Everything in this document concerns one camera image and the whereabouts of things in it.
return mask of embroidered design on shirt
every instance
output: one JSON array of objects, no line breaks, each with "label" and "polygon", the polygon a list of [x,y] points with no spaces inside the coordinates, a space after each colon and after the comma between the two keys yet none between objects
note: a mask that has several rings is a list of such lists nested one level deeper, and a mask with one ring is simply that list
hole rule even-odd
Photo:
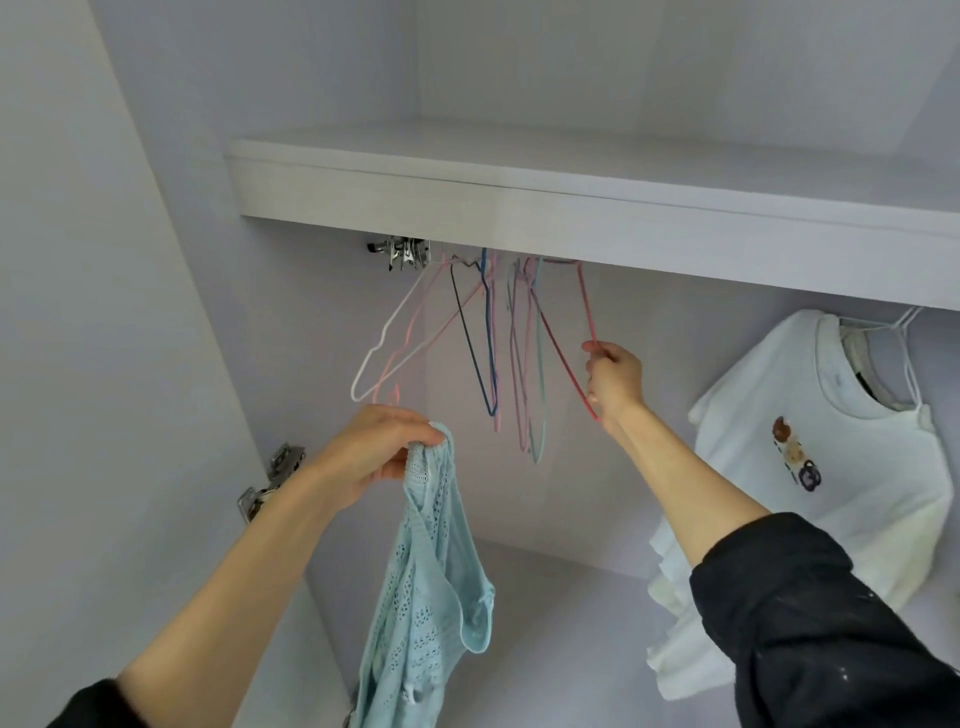
[{"label": "embroidered design on shirt", "polygon": [[807,457],[804,447],[794,434],[793,428],[783,417],[777,417],[773,427],[774,443],[783,456],[783,464],[793,476],[793,481],[812,493],[823,482],[820,470]]}]

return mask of hand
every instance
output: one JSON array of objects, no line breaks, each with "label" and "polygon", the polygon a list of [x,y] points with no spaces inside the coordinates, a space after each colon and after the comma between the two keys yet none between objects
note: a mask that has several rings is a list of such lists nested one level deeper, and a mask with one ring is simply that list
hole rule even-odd
[{"label": "hand", "polygon": [[407,446],[439,445],[444,434],[421,414],[400,407],[368,404],[309,464],[329,488],[336,511],[355,503],[375,480],[401,479],[407,466]]},{"label": "hand", "polygon": [[620,415],[634,405],[644,406],[643,365],[626,349],[608,341],[586,341],[583,350],[590,355],[587,399],[599,407],[597,414],[604,428],[617,437]]}]

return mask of knit fabric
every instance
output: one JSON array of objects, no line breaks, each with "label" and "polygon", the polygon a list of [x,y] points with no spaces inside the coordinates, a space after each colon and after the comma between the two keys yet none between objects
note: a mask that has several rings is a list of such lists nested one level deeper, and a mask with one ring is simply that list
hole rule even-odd
[{"label": "knit fabric", "polygon": [[360,665],[350,728],[432,728],[463,654],[490,643],[493,586],[457,491],[453,437],[413,444],[406,505]]}]

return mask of closet shelf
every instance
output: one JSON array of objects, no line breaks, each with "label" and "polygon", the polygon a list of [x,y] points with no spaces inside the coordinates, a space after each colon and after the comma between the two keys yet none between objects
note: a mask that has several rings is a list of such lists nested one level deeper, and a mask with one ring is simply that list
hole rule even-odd
[{"label": "closet shelf", "polygon": [[449,121],[235,139],[240,212],[960,309],[960,171]]}]

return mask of clothing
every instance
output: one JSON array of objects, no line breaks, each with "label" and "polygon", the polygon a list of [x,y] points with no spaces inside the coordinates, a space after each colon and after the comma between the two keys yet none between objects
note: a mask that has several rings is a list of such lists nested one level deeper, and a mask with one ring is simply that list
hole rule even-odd
[{"label": "clothing", "polygon": [[[800,514],[850,554],[854,573],[898,610],[923,584],[953,497],[927,405],[883,406],[856,378],[840,322],[799,311],[780,323],[690,411],[695,450],[775,512]],[[667,699],[730,683],[708,638],[686,562],[663,521],[651,540],[651,596],[677,616],[648,652]]]},{"label": "clothing", "polygon": [[830,536],[767,516],[721,540],[690,582],[736,665],[743,728],[960,725],[960,677],[851,574]]},{"label": "clothing", "polygon": [[444,686],[469,650],[490,643],[493,586],[457,490],[453,437],[410,446],[406,505],[360,666],[351,728],[431,728]]}]

